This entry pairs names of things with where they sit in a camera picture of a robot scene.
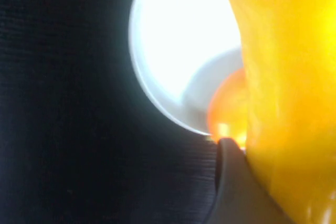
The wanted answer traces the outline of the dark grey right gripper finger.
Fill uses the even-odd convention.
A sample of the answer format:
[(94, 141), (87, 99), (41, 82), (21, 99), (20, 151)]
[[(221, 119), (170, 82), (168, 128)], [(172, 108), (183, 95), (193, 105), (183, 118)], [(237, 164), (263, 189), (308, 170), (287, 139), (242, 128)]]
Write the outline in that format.
[(245, 154), (231, 138), (217, 145), (215, 189), (205, 223), (292, 223), (259, 185)]

